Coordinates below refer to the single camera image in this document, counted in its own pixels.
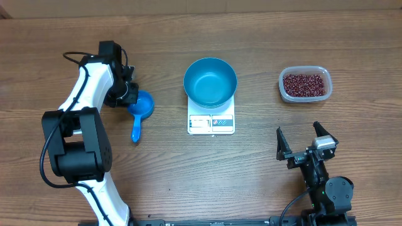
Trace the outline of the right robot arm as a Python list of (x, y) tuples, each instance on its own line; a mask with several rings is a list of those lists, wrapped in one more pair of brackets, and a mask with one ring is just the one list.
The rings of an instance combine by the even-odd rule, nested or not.
[[(352, 209), (354, 184), (344, 177), (331, 178), (325, 161), (335, 156), (339, 141), (318, 122), (313, 123), (316, 138), (304, 151), (294, 153), (280, 128), (277, 128), (276, 159), (287, 161), (287, 168), (299, 168), (307, 190), (294, 198), (282, 211), (278, 225), (356, 225), (356, 218), (349, 217)], [(305, 195), (310, 197), (311, 209), (303, 210), (299, 216), (286, 217), (289, 208)]]

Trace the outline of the red beans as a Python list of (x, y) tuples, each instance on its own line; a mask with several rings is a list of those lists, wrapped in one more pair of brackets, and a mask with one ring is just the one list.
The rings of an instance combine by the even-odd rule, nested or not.
[(325, 95), (323, 78), (318, 74), (289, 74), (283, 78), (285, 92), (291, 97), (319, 97)]

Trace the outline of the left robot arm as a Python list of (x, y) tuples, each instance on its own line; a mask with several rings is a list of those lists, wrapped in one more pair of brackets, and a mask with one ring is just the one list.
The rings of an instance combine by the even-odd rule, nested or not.
[(131, 210), (111, 178), (112, 149), (101, 120), (103, 105), (137, 103), (138, 85), (126, 52), (114, 41), (99, 43), (76, 64), (78, 80), (66, 101), (41, 119), (45, 143), (42, 180), (53, 188), (76, 188), (97, 216), (96, 225), (132, 225)]

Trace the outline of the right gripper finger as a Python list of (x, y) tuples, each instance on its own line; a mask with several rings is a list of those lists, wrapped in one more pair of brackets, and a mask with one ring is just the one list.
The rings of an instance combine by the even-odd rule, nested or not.
[(315, 121), (313, 123), (313, 127), (315, 129), (317, 137), (330, 136), (336, 144), (339, 143), (339, 141), (333, 135), (331, 135), (331, 133), (329, 133), (318, 121)]
[(292, 153), (292, 150), (290, 149), (285, 136), (283, 135), (283, 132), (281, 128), (277, 128), (276, 130), (276, 135), (277, 135), (277, 151), (276, 151), (276, 159), (279, 161), (286, 160), (288, 159), (288, 155)]

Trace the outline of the blue plastic measuring scoop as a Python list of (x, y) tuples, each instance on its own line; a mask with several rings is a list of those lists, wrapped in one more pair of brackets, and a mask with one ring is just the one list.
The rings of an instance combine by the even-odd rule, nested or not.
[(133, 116), (133, 129), (131, 132), (131, 139), (137, 143), (141, 138), (141, 123), (147, 119), (154, 111), (155, 102), (152, 95), (145, 91), (138, 92), (138, 100), (136, 104), (128, 106), (128, 112)]

